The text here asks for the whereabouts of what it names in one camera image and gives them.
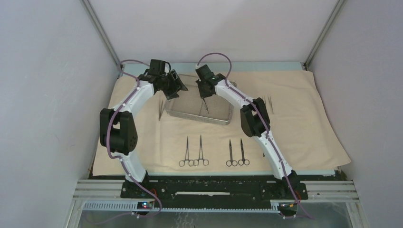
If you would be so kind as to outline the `metal surgical instrument tray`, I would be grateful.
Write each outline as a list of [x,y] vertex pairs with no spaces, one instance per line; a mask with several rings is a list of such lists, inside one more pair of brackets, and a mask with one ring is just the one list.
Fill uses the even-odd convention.
[[233,111],[231,103],[217,95],[207,97],[205,101],[210,112],[208,114],[196,84],[198,77],[183,74],[179,77],[188,91],[179,91],[178,98],[165,102],[165,111],[168,115],[209,124],[228,125],[231,122]]

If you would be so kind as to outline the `thin metal needle tweezers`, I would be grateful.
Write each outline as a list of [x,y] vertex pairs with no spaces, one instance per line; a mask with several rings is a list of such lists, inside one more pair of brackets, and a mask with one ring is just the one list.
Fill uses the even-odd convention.
[[270,114],[274,114],[273,103],[272,103],[272,99],[271,99],[270,95],[267,96],[267,107],[268,107],[268,112]]

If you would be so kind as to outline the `metal hemostat clamp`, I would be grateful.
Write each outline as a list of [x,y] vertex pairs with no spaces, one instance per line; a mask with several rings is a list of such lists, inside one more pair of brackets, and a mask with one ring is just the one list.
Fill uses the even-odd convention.
[[185,149],[186,150],[185,150],[184,158],[178,162],[179,166],[184,167],[186,164],[189,167],[195,166],[194,160],[191,160],[190,155],[189,155],[189,137],[187,137],[187,139],[186,139],[186,148]]
[[209,160],[204,158],[202,136],[201,135],[199,137],[199,154],[198,154],[198,158],[193,160],[193,165],[194,166],[199,166],[200,164],[202,164],[203,166],[208,166],[210,164]]

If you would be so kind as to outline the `metal surgical scissors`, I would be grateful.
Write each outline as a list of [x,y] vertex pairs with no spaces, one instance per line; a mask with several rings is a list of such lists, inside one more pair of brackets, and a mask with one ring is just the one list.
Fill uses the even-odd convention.
[[238,160],[238,165],[248,166],[250,164],[250,161],[245,158],[244,144],[242,139],[240,139],[240,151],[241,151],[241,159]]

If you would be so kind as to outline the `beige cloth wrap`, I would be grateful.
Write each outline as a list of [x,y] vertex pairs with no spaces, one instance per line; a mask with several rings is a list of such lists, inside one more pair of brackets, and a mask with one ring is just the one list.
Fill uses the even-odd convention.
[[[184,77],[187,91],[173,103],[182,113],[223,119],[223,125],[199,118],[160,114],[163,92],[152,84],[124,76],[118,79],[110,104],[99,114],[100,139],[93,174],[149,175],[276,175],[279,158],[266,135],[248,137],[242,127],[236,97],[228,102],[218,94],[201,99],[196,76]],[[298,174],[334,170],[350,158],[326,116],[314,76],[308,71],[233,72],[228,86],[250,100],[263,100],[269,130],[287,170]]]

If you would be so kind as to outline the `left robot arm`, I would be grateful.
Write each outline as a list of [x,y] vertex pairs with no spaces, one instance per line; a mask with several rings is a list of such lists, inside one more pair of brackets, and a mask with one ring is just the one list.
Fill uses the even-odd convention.
[[125,178],[134,182],[132,192],[139,198],[148,196],[150,184],[135,150],[138,133],[134,119],[145,103],[161,91],[167,100],[179,97],[179,91],[188,88],[172,69],[169,62],[152,59],[144,73],[135,77],[133,89],[113,108],[104,108],[99,115],[100,143],[106,147],[111,159],[118,159],[125,171]]

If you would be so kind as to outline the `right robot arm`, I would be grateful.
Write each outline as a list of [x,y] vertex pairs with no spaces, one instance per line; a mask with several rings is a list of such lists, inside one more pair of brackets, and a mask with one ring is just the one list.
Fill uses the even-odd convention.
[[284,199],[290,198],[296,191],[300,179],[288,164],[274,140],[270,128],[270,119],[265,102],[259,97],[253,99],[233,86],[222,74],[214,74],[207,65],[196,66],[196,81],[200,97],[218,95],[240,109],[240,124],[243,132],[254,139],[268,159],[274,177],[280,182],[276,186],[277,194]]

